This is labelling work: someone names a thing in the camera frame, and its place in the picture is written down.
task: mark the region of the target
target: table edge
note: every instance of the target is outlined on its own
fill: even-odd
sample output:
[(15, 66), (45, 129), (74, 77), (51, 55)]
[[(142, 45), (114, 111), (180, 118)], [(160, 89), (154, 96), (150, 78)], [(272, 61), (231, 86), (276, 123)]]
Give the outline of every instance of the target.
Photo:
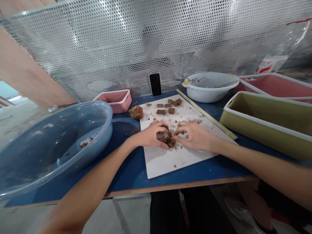
[[(116, 191), (116, 192), (108, 192), (105, 194), (104, 198), (125, 196), (125, 195), (131, 195), (131, 194), (158, 192), (158, 191), (181, 189), (181, 188), (184, 189), (184, 188), (206, 186), (206, 185), (234, 183), (234, 182), (253, 180), (253, 179), (257, 179), (257, 177), (255, 175), (248, 175), (248, 176), (239, 176), (239, 177), (233, 177), (233, 178), (203, 180), (203, 181), (196, 181), (196, 182), (189, 182), (189, 183), (182, 183), (182, 184), (163, 185), (163, 186), (138, 188), (138, 189), (137, 188), (127, 189), (127, 190), (121, 190), (121, 191)], [(22, 207), (29, 207), (29, 206), (54, 205), (54, 204), (57, 204), (59, 201), (60, 200), (47, 201), (47, 202), (44, 201), (44, 202), (38, 202), (38, 203), (33, 203), (33, 204), (28, 204), (28, 205), (10, 206), (10, 207), (4, 207), (4, 208), (9, 209), (9, 208), (22, 208)]]

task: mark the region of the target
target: phone screen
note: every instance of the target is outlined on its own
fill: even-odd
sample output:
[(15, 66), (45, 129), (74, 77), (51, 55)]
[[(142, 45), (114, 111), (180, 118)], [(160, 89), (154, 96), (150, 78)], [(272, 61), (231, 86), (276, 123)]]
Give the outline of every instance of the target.
[(150, 74), (149, 75), (150, 79), (150, 86), (152, 88), (152, 95), (153, 96), (159, 96), (162, 94), (162, 86), (160, 84), (160, 74), (155, 73), (155, 74)]

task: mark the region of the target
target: perforated metal sheet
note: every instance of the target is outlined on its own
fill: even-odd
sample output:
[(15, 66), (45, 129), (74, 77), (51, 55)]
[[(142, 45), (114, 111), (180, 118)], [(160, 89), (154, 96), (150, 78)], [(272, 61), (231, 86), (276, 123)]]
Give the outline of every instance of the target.
[[(198, 72), (252, 74), (312, 1), (78, 0), (2, 18), (5, 30), (78, 102), (100, 92), (151, 93)], [(143, 60), (142, 35), (160, 35), (160, 60)], [(310, 62), (312, 30), (283, 66)]]

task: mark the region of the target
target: pink plastic container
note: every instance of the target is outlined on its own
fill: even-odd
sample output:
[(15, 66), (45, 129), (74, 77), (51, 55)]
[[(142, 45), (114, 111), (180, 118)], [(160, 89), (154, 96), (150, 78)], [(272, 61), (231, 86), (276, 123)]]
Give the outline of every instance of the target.
[(277, 73), (240, 76), (232, 92), (259, 93), (278, 98), (312, 103), (312, 85)]
[(119, 90), (100, 93), (93, 101), (107, 102), (113, 109), (113, 114), (125, 113), (132, 102), (130, 90)]

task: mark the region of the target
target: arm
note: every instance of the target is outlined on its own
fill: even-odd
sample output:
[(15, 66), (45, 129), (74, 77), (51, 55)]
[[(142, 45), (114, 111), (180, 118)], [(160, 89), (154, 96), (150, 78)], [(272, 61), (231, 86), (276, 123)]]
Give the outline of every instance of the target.
[[(188, 132), (188, 139), (177, 136)], [(179, 122), (177, 142), (190, 148), (222, 154), (243, 165), (285, 196), (312, 211), (312, 170), (260, 153), (203, 130), (196, 123)]]
[(132, 150), (138, 146), (169, 148), (165, 143), (157, 140), (157, 132), (165, 132), (171, 136), (168, 126), (164, 122), (155, 120), (148, 128), (128, 138), (62, 198), (37, 233), (82, 233), (119, 167)]

